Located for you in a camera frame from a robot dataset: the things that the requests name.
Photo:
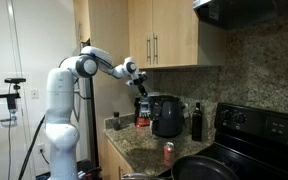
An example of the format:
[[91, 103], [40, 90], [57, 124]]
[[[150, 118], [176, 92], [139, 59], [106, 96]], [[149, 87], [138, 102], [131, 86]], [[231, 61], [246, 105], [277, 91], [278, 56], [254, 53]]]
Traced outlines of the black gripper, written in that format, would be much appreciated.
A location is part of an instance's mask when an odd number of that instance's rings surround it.
[[141, 95], [146, 97], [148, 93], [145, 86], [142, 85], [142, 83], [147, 80], [146, 72], [134, 72], [130, 74], [130, 77], [131, 79], [127, 80], [125, 84], [128, 86], [136, 85]]

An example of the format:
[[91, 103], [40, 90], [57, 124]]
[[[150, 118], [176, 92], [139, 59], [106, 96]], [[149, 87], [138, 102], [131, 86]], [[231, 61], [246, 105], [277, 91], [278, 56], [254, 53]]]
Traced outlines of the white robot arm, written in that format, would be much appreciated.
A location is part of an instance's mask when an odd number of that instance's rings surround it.
[[133, 57], [120, 65], [112, 65], [110, 54], [94, 46], [85, 46], [78, 56], [66, 58], [48, 73], [46, 85], [45, 133], [50, 142], [50, 177], [48, 180], [78, 180], [76, 145], [80, 133], [71, 123], [74, 106], [74, 83], [91, 78], [101, 70], [116, 79], [130, 77], [128, 86], [135, 85], [143, 96], [142, 85], [147, 76], [139, 70]]

